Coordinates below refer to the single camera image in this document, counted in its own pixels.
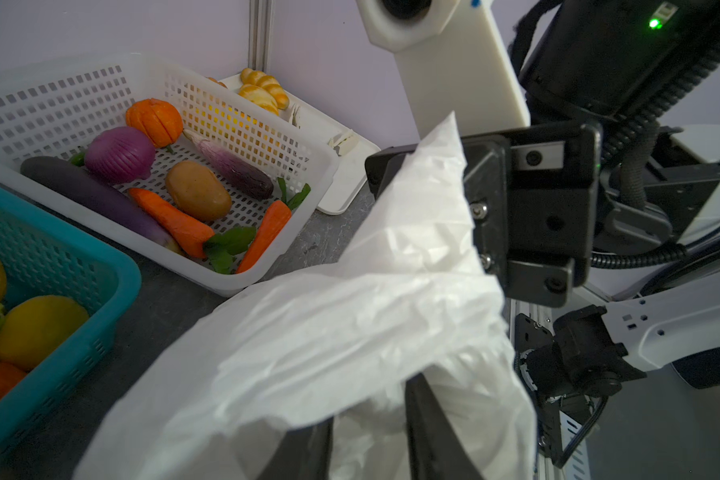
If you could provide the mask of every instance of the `gray marble table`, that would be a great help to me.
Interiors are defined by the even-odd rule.
[[[339,216],[315,212],[264,280],[338,260],[373,205],[368,186]],[[101,236],[107,243],[118,246]],[[119,246],[141,269],[136,302],[117,324],[114,348],[16,447],[0,478],[69,478],[101,419],[158,355],[226,299]]]

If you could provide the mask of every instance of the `crumpled plastic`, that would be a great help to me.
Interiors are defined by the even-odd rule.
[[[536,415],[472,245],[465,165],[451,114],[339,262],[201,319],[107,413],[74,477],[254,480],[287,430],[334,416],[331,479],[410,478],[404,382],[423,371],[485,478],[531,478]]]

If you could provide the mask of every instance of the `basket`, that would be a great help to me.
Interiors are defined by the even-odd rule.
[[[0,400],[0,460],[112,348],[115,324],[141,274],[128,256],[0,188],[6,309],[38,295],[68,296],[88,321]]]
[[[246,272],[223,275],[21,176],[25,158],[49,155],[68,159],[102,131],[125,124],[125,111],[144,98],[171,102],[191,128],[229,148],[276,183],[286,180],[290,194],[309,184],[312,192],[256,264]],[[187,139],[159,150],[148,180],[117,186],[140,187],[172,201],[164,178],[182,160],[205,163]],[[29,65],[0,74],[0,182],[78,223],[147,256],[192,282],[232,296],[261,279],[284,254],[330,187],[338,159],[327,145],[245,100],[235,92],[186,68],[147,54],[83,56]],[[224,179],[233,206],[211,224],[217,233],[237,225],[258,226],[274,201],[247,197]],[[279,188],[275,187],[278,196]]]

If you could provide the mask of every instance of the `red onion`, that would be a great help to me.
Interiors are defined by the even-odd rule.
[[[155,161],[155,146],[133,127],[107,130],[88,145],[85,166],[111,184],[127,184],[136,178],[146,180]]]

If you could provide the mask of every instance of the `long purple eggplant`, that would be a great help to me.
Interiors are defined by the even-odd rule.
[[[86,170],[56,157],[32,157],[21,164],[21,174],[54,192],[86,206],[113,222],[182,254],[173,237],[128,197]]]

